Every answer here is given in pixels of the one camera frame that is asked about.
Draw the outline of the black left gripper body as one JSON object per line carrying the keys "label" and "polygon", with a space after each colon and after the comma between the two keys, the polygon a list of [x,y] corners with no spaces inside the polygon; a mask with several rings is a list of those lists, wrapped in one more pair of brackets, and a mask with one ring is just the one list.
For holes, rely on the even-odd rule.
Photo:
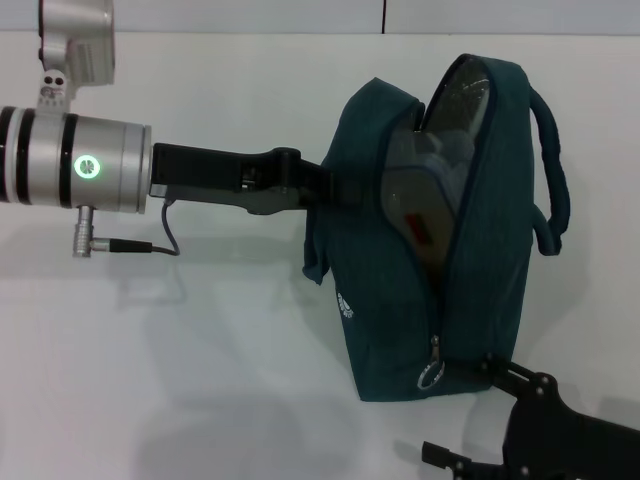
{"label": "black left gripper body", "polygon": [[302,210],[300,152],[244,154],[156,143],[150,194],[172,201],[239,207],[254,215]]}

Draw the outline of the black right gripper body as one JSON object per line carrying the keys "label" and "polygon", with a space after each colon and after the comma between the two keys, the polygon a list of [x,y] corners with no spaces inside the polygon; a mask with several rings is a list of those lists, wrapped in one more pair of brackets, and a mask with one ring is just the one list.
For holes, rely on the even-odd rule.
{"label": "black right gripper body", "polygon": [[514,479],[639,477],[639,432],[580,414],[556,393],[516,401],[502,453]]}

